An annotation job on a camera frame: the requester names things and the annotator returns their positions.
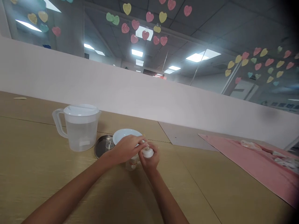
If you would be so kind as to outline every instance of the blue paper heart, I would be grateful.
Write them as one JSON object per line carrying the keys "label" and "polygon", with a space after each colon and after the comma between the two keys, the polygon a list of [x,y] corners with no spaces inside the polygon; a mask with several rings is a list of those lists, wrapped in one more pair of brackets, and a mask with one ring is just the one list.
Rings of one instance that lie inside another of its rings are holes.
{"label": "blue paper heart", "polygon": [[47,25],[44,25],[44,24],[41,24],[40,25],[40,30],[43,32],[43,33],[46,33],[49,31],[49,27]]}

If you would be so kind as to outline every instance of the wall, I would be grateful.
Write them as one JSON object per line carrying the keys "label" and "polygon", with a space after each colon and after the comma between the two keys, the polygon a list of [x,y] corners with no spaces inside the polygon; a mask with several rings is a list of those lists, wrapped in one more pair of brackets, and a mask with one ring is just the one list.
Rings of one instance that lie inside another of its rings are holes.
{"label": "wall", "polygon": [[0,37],[0,91],[207,131],[284,148],[299,116],[176,82]]}

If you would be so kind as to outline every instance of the ceiling light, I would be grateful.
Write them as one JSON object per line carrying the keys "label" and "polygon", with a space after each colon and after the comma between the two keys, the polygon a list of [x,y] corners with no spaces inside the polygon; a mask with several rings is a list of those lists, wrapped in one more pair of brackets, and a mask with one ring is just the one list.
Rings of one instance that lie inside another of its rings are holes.
{"label": "ceiling light", "polygon": [[201,60],[206,60],[208,58],[209,57],[207,56],[203,56],[203,54],[193,54],[186,59],[193,62],[200,62]]}
{"label": "ceiling light", "polygon": [[173,70],[175,70],[175,71],[181,69],[181,68],[176,67],[176,66],[170,66],[169,68],[170,68],[170,69],[173,69]]}
{"label": "ceiling light", "polygon": [[55,7],[55,5],[53,5],[49,0],[44,0],[46,2],[46,8],[48,9],[52,9],[54,11],[57,11],[57,12],[61,12],[59,11],[58,8]]}
{"label": "ceiling light", "polygon": [[92,46],[90,46],[89,44],[84,44],[84,47],[94,50],[94,48]]}
{"label": "ceiling light", "polygon": [[139,56],[139,57],[142,57],[142,56],[143,56],[143,52],[141,52],[141,51],[137,51],[137,50],[134,50],[134,49],[132,49],[132,54],[133,54],[133,55],[137,55],[137,56]]}
{"label": "ceiling light", "polygon": [[41,30],[39,30],[38,28],[36,28],[35,26],[29,24],[29,23],[26,23],[26,22],[23,22],[23,21],[20,21],[20,20],[16,20],[17,22],[19,22],[20,24],[23,24],[24,26],[32,29],[32,30],[36,30],[36,31],[39,31],[41,32]]}
{"label": "ceiling light", "polygon": [[137,37],[140,37],[140,38],[143,38],[143,37],[142,37],[142,32],[143,32],[144,30],[145,30],[146,32],[149,32],[149,37],[148,37],[146,40],[151,41],[154,32],[153,32],[152,30],[150,30],[149,28],[145,28],[145,27],[143,27],[143,26],[139,26],[138,29],[136,30],[136,36],[137,36]]}
{"label": "ceiling light", "polygon": [[94,50],[94,51],[97,52],[100,55],[104,55],[105,56],[105,54],[103,52],[101,52],[101,51],[97,51],[97,50]]}

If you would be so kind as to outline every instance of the paper heart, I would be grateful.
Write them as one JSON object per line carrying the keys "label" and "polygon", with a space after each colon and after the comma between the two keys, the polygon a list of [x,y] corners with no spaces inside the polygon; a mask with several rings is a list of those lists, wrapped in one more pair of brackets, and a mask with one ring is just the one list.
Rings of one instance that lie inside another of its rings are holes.
{"label": "paper heart", "polygon": [[261,76],[261,74],[255,74],[255,79],[258,80]]}
{"label": "paper heart", "polygon": [[284,61],[279,61],[276,65],[276,68],[280,68],[281,66],[283,66]]}
{"label": "paper heart", "polygon": [[130,27],[126,23],[123,23],[121,26],[121,31],[123,33],[128,33],[130,31]]}
{"label": "paper heart", "polygon": [[273,78],[272,76],[269,76],[269,78],[268,78],[268,80],[267,80],[267,83],[272,82],[273,79],[274,79],[274,78]]}
{"label": "paper heart", "polygon": [[266,61],[266,63],[265,63],[265,66],[271,65],[273,62],[274,62],[274,59],[268,58],[267,61]]}
{"label": "paper heart", "polygon": [[117,26],[119,24],[119,16],[115,16],[112,23]]}
{"label": "paper heart", "polygon": [[245,59],[245,60],[243,60],[243,61],[242,61],[242,66],[245,66],[245,65],[247,65],[247,64],[248,64],[248,62],[249,62],[249,60],[248,60],[248,59]]}
{"label": "paper heart", "polygon": [[122,8],[124,9],[125,14],[129,15],[131,12],[132,6],[130,3],[128,3],[128,4],[124,3],[122,5]]}
{"label": "paper heart", "polygon": [[136,20],[132,20],[132,27],[134,30],[137,30],[140,26],[140,22]]}
{"label": "paper heart", "polygon": [[279,77],[281,77],[283,75],[283,71],[279,71],[279,72],[277,72],[277,74],[276,74],[276,78],[279,78]]}
{"label": "paper heart", "polygon": [[161,27],[154,26],[154,31],[157,32],[157,33],[160,33],[161,32]]}
{"label": "paper heart", "polygon": [[37,24],[37,17],[36,14],[31,13],[27,15],[28,19],[30,20],[30,22],[32,22],[33,24]]}
{"label": "paper heart", "polygon": [[287,50],[285,53],[284,53],[284,57],[283,58],[287,58],[288,56],[291,55],[291,51]]}
{"label": "paper heart", "polygon": [[170,11],[175,8],[175,5],[176,5],[175,0],[168,0],[167,6]]}
{"label": "paper heart", "polygon": [[264,48],[264,49],[262,50],[261,54],[260,54],[260,57],[263,57],[263,56],[265,56],[266,54],[268,54],[268,50],[267,50],[267,48]]}
{"label": "paper heart", "polygon": [[134,34],[131,35],[131,42],[133,44],[137,43],[138,42],[138,37],[136,37]]}
{"label": "paper heart", "polygon": [[61,29],[59,27],[52,27],[52,32],[55,34],[55,36],[59,37],[61,34]]}
{"label": "paper heart", "polygon": [[48,14],[45,11],[39,11],[38,12],[38,16],[40,17],[40,19],[43,22],[47,22],[48,21]]}
{"label": "paper heart", "polygon": [[279,46],[279,47],[277,48],[277,53],[279,54],[281,51],[282,51],[282,47]]}
{"label": "paper heart", "polygon": [[249,72],[249,73],[247,73],[247,75],[248,75],[248,78],[251,78],[251,76],[253,76],[253,73]]}
{"label": "paper heart", "polygon": [[151,22],[154,20],[154,14],[151,14],[151,12],[146,13],[146,21]]}
{"label": "paper heart", "polygon": [[253,52],[253,56],[256,56],[258,53],[261,52],[261,50],[262,50],[261,48],[255,48]]}
{"label": "paper heart", "polygon": [[162,46],[165,46],[165,44],[167,43],[167,41],[168,41],[167,37],[161,37],[160,38],[160,42],[161,42]]}
{"label": "paper heart", "polygon": [[256,63],[256,58],[251,58],[250,61],[252,61],[255,64]]}
{"label": "paper heart", "polygon": [[274,70],[273,68],[269,68],[269,69],[268,69],[268,73],[269,73],[269,74],[272,74],[273,70]]}
{"label": "paper heart", "polygon": [[241,77],[236,78],[235,84],[238,84],[241,81]]}
{"label": "paper heart", "polygon": [[228,77],[230,74],[231,74],[231,70],[228,69],[228,70],[225,71],[225,76],[226,77]]}
{"label": "paper heart", "polygon": [[49,31],[49,27],[46,25],[46,24],[41,24],[40,25],[40,30],[43,32],[43,33],[46,33]]}
{"label": "paper heart", "polygon": [[236,57],[235,62],[236,62],[236,63],[239,63],[241,60],[242,60],[242,56],[241,56],[241,55],[238,55],[238,56]]}
{"label": "paper heart", "polygon": [[160,39],[157,36],[154,36],[154,45],[157,45],[160,43]]}
{"label": "paper heart", "polygon": [[160,12],[160,14],[159,14],[160,22],[164,23],[166,18],[167,18],[167,13],[166,12]]}
{"label": "paper heart", "polygon": [[249,56],[249,53],[248,53],[248,52],[244,52],[244,53],[242,54],[242,60],[247,59],[248,56]]}
{"label": "paper heart", "polygon": [[149,36],[150,36],[150,33],[149,33],[149,32],[146,32],[145,30],[142,31],[142,38],[143,38],[144,40],[147,40]]}
{"label": "paper heart", "polygon": [[286,69],[290,69],[293,66],[294,66],[294,63],[293,62],[289,62],[288,65],[287,65],[287,67],[286,67]]}
{"label": "paper heart", "polygon": [[228,63],[227,69],[232,68],[234,65],[235,65],[235,63],[234,63],[233,61],[230,61],[230,62]]}
{"label": "paper heart", "polygon": [[184,8],[184,14],[185,16],[189,16],[192,12],[192,6],[185,6]]}

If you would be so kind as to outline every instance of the pink mat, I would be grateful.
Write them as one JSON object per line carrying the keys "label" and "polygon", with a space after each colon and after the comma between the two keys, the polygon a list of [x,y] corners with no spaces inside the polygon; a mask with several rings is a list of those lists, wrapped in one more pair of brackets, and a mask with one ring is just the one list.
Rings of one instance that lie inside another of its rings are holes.
{"label": "pink mat", "polygon": [[267,151],[276,151],[296,159],[299,159],[299,157],[276,147],[262,146],[263,151],[256,151],[243,147],[236,140],[198,135],[274,194],[296,208],[299,196],[299,175],[276,163],[274,159],[277,156]]}

